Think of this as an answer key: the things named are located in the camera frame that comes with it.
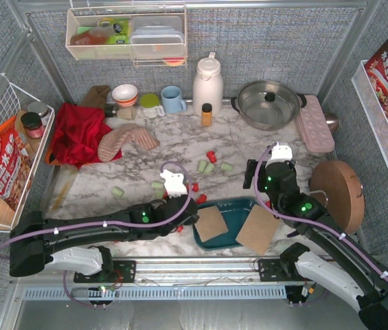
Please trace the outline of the teal plastic storage basket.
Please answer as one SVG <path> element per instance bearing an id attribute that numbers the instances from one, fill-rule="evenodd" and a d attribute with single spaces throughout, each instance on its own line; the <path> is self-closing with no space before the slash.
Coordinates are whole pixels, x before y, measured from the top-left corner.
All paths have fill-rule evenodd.
<path id="1" fill-rule="evenodd" d="M 242 229 L 249 213 L 257 201 L 252 197 L 235 197 L 209 201 L 201 204 L 198 209 L 217 207 L 219 209 L 228 231 L 208 241 L 202 242 L 196 228 L 193 229 L 196 244 L 204 250 L 223 250 L 239 248 L 242 245 L 236 241 L 239 231 Z"/>

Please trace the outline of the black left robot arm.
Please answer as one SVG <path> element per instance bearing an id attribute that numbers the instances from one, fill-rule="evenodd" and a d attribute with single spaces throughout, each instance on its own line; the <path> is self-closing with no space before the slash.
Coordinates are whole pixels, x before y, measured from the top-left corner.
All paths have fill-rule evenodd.
<path id="1" fill-rule="evenodd" d="M 55 253 L 81 245 L 90 245 L 101 254 L 101 261 L 108 264 L 97 272 L 107 272 L 113 262 L 99 243 L 151 241 L 168 236 L 179 226 L 194 225 L 198 219 L 196 202 L 186 195 L 136 204 L 101 217 L 45 219 L 42 212 L 34 211 L 11 231 L 9 274 L 35 275 L 54 261 Z"/>

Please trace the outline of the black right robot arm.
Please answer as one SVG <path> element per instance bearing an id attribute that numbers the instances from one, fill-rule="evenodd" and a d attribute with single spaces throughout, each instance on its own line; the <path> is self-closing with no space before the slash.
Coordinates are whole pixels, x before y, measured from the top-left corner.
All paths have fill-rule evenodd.
<path id="1" fill-rule="evenodd" d="M 257 197 L 267 194 L 269 201 L 260 206 L 336 262 L 331 265 L 295 243 L 279 258 L 285 275 L 320 284 L 353 308 L 367 329 L 388 329 L 388 268 L 341 231 L 322 204 L 300 191 L 293 161 L 268 164 L 250 159 L 242 187 L 253 188 Z"/>

